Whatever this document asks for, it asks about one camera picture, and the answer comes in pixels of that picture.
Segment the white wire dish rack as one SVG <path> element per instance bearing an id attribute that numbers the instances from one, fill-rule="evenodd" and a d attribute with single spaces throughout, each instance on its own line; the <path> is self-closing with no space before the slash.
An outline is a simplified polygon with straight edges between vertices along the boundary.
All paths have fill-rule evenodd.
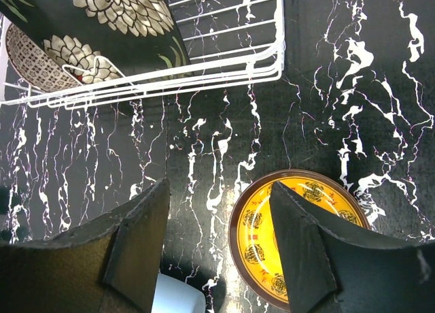
<path id="1" fill-rule="evenodd" d="M 45 93 L 5 80 L 11 61 L 1 53 L 1 105 L 78 110 L 164 95 L 278 80 L 284 68 L 284 0 L 169 0 L 190 64 Z"/>

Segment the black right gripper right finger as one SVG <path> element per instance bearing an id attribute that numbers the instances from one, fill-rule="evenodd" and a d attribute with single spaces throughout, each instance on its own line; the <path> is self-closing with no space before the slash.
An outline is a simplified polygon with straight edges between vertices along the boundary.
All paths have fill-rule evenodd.
<path id="1" fill-rule="evenodd" d="M 434 243 L 359 227 L 281 182 L 271 216 L 292 312 L 433 312 Z"/>

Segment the light blue plastic cup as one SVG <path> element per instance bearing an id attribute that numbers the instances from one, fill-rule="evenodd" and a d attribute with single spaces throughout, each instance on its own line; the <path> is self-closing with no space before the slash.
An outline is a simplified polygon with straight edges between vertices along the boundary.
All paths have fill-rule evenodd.
<path id="1" fill-rule="evenodd" d="M 158 274 L 151 313 L 205 313 L 204 294 L 170 276 Z"/>

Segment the black floral square plate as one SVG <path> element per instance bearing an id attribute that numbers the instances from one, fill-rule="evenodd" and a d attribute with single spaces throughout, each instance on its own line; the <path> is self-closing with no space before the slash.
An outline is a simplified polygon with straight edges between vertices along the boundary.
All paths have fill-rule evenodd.
<path id="1" fill-rule="evenodd" d="M 167 0 L 1 0 L 1 13 L 82 84 L 190 63 Z"/>

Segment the beige patterned bowl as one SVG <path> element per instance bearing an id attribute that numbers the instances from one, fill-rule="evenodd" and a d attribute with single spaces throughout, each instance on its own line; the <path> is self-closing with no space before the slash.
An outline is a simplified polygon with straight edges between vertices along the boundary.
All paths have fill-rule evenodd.
<path id="1" fill-rule="evenodd" d="M 17 74 L 39 90 L 50 93 L 80 85 L 14 24 L 7 28 L 5 47 Z"/>

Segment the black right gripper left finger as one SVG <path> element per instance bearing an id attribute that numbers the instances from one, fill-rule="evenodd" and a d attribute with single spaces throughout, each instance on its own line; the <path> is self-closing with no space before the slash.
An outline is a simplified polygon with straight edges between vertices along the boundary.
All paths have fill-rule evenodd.
<path id="1" fill-rule="evenodd" d="M 170 183 L 47 240 L 1 243 L 2 312 L 150 312 Z"/>

